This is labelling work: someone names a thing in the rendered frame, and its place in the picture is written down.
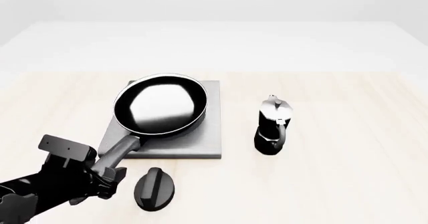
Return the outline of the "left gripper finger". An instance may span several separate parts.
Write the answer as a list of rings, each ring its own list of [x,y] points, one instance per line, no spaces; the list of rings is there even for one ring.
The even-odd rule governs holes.
[[[105,167],[102,174],[102,185],[118,185],[126,176],[126,167]]]

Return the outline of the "flat grey stove plate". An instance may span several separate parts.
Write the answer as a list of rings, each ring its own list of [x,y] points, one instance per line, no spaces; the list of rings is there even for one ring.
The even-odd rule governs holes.
[[[205,118],[178,135],[148,140],[138,151],[128,153],[125,158],[165,159],[220,159],[221,158],[221,101],[219,81],[200,81],[207,91],[208,104]],[[128,131],[116,123],[114,117],[98,149],[102,157]]]

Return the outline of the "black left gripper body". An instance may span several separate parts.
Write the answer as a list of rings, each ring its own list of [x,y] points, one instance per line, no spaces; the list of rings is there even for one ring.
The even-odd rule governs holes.
[[[102,175],[92,171],[90,182],[86,187],[85,197],[99,197],[101,199],[111,198],[117,190],[117,185],[102,185]]]

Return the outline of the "black frying pan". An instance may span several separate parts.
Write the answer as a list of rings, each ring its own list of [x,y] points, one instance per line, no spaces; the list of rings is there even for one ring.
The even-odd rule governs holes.
[[[207,104],[205,87],[186,75],[155,74],[133,81],[118,93],[113,107],[116,123],[128,134],[95,162],[92,171],[103,176],[148,140],[178,135],[199,125]]]

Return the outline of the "round black stove knob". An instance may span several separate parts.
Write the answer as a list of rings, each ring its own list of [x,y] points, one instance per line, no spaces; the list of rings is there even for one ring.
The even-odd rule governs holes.
[[[159,167],[152,167],[135,185],[134,200],[144,211],[160,211],[175,195],[175,184],[170,175]]]

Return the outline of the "small flat plate on stalk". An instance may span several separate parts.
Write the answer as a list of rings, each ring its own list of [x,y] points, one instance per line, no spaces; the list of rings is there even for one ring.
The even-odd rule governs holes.
[[[66,160],[82,162],[88,167],[96,162],[97,152],[93,147],[52,135],[44,135],[38,149]]]

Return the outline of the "black and silver moka pot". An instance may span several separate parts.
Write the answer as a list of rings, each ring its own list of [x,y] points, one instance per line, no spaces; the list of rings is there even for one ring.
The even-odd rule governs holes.
[[[269,95],[261,103],[254,147],[264,155],[277,155],[286,143],[286,130],[292,119],[293,108],[276,95]]]

